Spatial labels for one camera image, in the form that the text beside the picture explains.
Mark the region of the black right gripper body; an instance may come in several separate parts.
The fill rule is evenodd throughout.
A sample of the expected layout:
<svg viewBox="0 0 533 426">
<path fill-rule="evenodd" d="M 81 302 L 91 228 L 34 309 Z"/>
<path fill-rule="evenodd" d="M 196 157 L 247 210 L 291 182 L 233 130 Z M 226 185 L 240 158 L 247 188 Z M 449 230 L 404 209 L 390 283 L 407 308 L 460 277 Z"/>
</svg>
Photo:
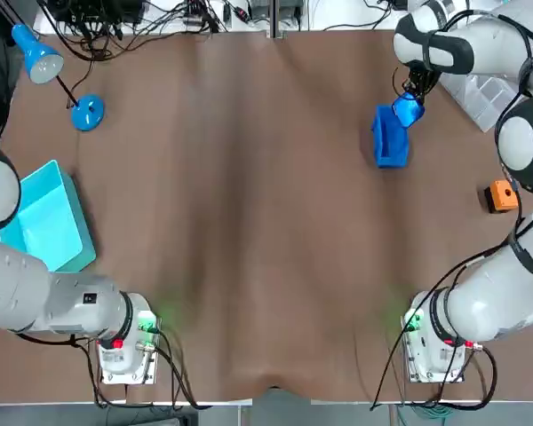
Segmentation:
<svg viewBox="0 0 533 426">
<path fill-rule="evenodd" d="M 417 86 L 417 91 L 425 87 L 428 87 L 429 91 L 431 91 L 439 81 L 440 73 L 427 69 L 424 65 L 412 64 L 408 65 L 408 69 L 409 75 L 407 79 L 410 79 Z"/>
</svg>

